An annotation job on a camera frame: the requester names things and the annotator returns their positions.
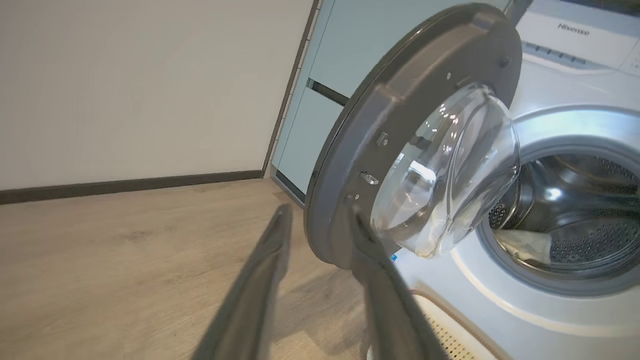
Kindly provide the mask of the yellow garment with blue trim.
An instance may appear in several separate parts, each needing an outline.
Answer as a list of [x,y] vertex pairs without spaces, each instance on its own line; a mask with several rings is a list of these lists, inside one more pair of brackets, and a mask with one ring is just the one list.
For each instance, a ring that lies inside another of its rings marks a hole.
[[494,230],[493,234],[501,247],[518,260],[533,261],[543,265],[550,265],[552,262],[553,237],[549,233],[498,229]]

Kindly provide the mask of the white Hisense detergent drawer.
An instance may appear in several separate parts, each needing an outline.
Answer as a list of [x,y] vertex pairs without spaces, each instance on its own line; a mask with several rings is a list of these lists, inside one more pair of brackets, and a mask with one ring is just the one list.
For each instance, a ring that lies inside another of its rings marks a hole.
[[639,41],[637,36],[538,13],[525,13],[516,29],[523,41],[618,69]]

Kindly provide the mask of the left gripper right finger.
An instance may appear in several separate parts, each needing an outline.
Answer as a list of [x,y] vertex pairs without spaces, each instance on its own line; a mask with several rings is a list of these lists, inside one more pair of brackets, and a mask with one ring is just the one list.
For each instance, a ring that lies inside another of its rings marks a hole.
[[350,271],[363,288],[372,360],[448,360],[441,342],[358,207],[350,208]]

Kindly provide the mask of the dark baseboard strip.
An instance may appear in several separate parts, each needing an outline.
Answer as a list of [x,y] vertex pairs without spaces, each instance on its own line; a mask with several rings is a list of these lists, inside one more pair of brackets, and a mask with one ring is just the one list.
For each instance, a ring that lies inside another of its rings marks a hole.
[[151,191],[208,183],[237,182],[259,179],[262,174],[262,170],[247,170],[9,189],[0,191],[0,205],[47,201],[51,199],[82,198],[86,196],[135,191]]

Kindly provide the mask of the dark round washer door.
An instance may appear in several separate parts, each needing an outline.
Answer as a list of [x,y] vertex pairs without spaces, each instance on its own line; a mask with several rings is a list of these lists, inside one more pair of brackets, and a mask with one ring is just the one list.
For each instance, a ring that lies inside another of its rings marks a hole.
[[448,7],[407,33],[358,86],[311,174],[304,223],[318,259],[349,269],[352,211],[394,246],[445,255],[518,178],[510,114],[522,67],[508,10]]

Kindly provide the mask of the white front-load washing machine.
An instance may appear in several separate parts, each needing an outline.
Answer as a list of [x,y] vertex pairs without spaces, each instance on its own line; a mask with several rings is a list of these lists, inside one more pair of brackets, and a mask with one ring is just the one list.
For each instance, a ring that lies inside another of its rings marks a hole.
[[[640,179],[640,0],[532,0],[526,13],[564,19],[638,43],[619,68],[522,41],[510,112],[522,166],[555,155],[601,157]],[[514,360],[640,360],[640,260],[590,278],[514,262],[482,223],[449,253],[396,251],[410,290],[432,294]]]

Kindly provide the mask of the cream perforated laundry basket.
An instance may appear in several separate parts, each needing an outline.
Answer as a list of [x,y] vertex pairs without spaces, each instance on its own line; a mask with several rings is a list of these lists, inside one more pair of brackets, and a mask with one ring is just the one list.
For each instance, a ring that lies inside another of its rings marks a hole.
[[[430,293],[409,290],[423,316],[438,337],[448,360],[514,360],[496,342],[484,337],[484,332],[469,323],[448,304]],[[373,360],[371,345],[366,360]]]

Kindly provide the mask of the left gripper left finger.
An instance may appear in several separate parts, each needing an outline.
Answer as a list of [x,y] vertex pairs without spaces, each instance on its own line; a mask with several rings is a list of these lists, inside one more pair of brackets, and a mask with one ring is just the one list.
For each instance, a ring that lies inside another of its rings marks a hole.
[[270,360],[278,289],[290,263],[293,210],[277,207],[192,360]]

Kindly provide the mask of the stainless steel washing machine drum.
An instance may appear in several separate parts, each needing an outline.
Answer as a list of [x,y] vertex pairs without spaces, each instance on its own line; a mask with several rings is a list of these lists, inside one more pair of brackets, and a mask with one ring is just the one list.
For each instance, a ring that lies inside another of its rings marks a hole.
[[494,230],[551,234],[551,264],[523,261],[533,271],[596,278],[640,260],[640,178],[603,157],[551,155],[526,162],[487,215]]

